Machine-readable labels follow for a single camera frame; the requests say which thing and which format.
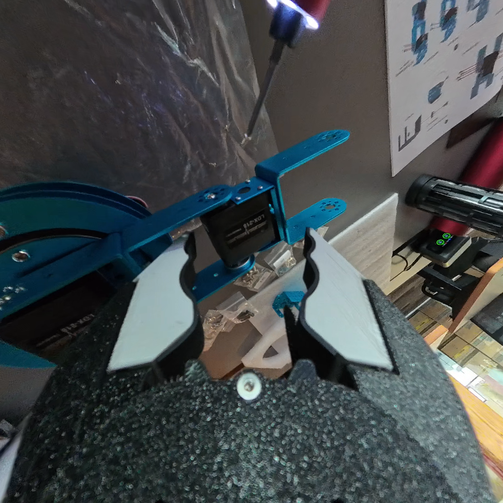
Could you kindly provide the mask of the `red electric screwdriver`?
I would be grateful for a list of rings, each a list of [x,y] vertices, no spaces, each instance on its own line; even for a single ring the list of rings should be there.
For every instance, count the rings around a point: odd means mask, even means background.
[[[304,32],[315,31],[328,10],[330,1],[267,1],[272,12],[269,35],[274,40],[260,93],[243,135],[242,145],[251,141],[261,110],[267,99],[285,47],[294,48]]]

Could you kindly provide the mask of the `blue toy robot arm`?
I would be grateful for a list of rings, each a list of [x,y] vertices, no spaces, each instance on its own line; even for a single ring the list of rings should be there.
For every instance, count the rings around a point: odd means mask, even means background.
[[[341,215],[325,198],[291,218],[280,179],[349,139],[329,130],[262,161],[255,176],[214,185],[151,213],[135,198],[96,185],[40,182],[1,190],[1,342],[35,355],[63,328],[78,330],[120,287],[172,247],[172,232],[200,219],[220,260],[193,275],[204,300],[255,265],[255,255],[300,241]]]

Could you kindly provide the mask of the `small clear screw bag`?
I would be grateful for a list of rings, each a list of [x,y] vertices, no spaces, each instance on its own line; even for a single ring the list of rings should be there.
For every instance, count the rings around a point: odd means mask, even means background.
[[[272,251],[263,259],[266,265],[255,263],[254,266],[234,281],[237,287],[258,293],[273,281],[289,272],[297,261],[293,248],[286,246],[280,251]]]
[[[244,297],[227,299],[216,309],[208,310],[203,317],[203,330],[206,338],[221,332],[230,332],[236,324],[251,320],[258,310]]]

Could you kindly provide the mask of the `wooden board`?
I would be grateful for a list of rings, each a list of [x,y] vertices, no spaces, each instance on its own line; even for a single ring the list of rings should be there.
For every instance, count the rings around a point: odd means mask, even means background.
[[[502,259],[492,265],[453,319],[448,331],[455,333],[486,305],[502,294]]]

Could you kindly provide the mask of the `white foam piece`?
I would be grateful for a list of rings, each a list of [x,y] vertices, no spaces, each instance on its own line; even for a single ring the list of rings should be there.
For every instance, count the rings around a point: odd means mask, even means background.
[[[256,315],[250,320],[261,335],[255,345],[243,356],[242,364],[254,369],[282,369],[291,365],[292,358],[286,335],[285,318]]]

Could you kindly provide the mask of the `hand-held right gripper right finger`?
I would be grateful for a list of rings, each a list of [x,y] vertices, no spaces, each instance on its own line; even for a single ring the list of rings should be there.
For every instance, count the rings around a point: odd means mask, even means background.
[[[291,376],[309,364],[320,379],[355,385],[354,370],[395,373],[394,358],[362,275],[312,228],[303,254],[298,317],[285,308]]]

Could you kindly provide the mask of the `white instruction sheet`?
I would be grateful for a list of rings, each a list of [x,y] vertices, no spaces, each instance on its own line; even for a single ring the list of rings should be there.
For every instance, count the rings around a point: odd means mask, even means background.
[[[502,1],[385,1],[392,176],[502,86]]]

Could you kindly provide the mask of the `small blue metal bracket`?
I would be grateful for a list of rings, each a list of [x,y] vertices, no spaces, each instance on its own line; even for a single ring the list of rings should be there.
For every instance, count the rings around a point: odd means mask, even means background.
[[[284,309],[296,309],[300,311],[300,306],[305,293],[300,290],[283,291],[279,293],[273,300],[272,308],[279,318],[284,318]]]

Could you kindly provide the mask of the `clear plastic bag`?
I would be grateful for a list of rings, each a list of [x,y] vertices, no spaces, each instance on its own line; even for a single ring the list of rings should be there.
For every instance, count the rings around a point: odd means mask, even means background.
[[[97,185],[165,208],[278,148],[239,1],[1,1],[1,188]]]

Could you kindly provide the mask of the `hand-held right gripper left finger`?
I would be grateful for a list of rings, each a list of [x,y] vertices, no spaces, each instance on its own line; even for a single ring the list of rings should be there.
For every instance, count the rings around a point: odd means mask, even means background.
[[[174,379],[201,355],[204,331],[192,291],[196,255],[194,234],[185,233],[134,280],[108,373],[149,368],[158,379]]]

